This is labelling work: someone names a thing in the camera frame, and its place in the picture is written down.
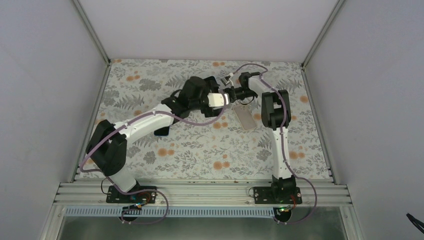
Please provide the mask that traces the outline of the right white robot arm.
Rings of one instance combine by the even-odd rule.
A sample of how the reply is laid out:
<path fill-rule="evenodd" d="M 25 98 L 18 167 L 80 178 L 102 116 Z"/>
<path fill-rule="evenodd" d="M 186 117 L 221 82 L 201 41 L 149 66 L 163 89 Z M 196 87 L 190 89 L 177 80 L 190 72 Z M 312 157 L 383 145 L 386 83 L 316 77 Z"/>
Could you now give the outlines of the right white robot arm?
<path fill-rule="evenodd" d="M 223 91 L 231 103 L 246 98 L 261 101 L 261 121 L 269 131 L 274 159 L 270 195 L 274 202 L 284 203 L 296 194 L 296 177 L 288 159 L 288 127 L 291 121 L 289 94 L 277 90 L 263 80 L 259 72 L 243 72 L 239 76 L 240 87 L 227 87 Z"/>

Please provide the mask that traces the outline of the black phone with blue edge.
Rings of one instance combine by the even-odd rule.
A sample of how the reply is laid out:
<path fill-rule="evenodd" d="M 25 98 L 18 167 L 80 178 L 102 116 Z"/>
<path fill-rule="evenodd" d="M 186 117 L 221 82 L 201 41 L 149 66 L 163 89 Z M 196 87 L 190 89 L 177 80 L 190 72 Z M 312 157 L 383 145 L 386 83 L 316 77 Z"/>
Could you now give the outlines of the black phone with blue edge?
<path fill-rule="evenodd" d="M 170 127 L 166 126 L 166 127 L 156 129 L 153 132 L 153 134 L 157 137 L 167 137 L 169 135 L 169 132 L 170 132 Z"/>

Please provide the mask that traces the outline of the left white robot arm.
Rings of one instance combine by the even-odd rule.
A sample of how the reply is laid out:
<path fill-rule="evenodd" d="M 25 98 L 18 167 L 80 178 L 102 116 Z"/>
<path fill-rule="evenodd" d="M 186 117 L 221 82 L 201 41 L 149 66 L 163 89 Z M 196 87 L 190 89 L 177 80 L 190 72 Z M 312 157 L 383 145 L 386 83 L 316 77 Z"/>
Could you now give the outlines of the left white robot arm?
<path fill-rule="evenodd" d="M 153 132 L 167 134 L 170 126 L 185 122 L 192 111 L 199 110 L 207 118 L 218 118 L 229 103 L 228 95 L 219 89 L 213 76 L 192 76 L 181 89 L 145 113 L 116 123 L 102 120 L 88 142 L 83 162 L 93 160 L 97 171 L 119 189 L 119 196 L 128 203 L 134 202 L 140 190 L 125 166 L 127 146 Z"/>

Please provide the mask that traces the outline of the cream white phone case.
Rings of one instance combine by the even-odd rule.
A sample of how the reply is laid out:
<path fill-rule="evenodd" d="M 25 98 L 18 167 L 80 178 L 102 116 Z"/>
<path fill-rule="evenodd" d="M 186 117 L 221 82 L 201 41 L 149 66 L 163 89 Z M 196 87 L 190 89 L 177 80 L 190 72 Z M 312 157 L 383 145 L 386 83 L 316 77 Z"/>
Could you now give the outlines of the cream white phone case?
<path fill-rule="evenodd" d="M 256 121 L 246 105 L 236 105 L 232 108 L 243 130 L 248 131 L 257 127 Z"/>

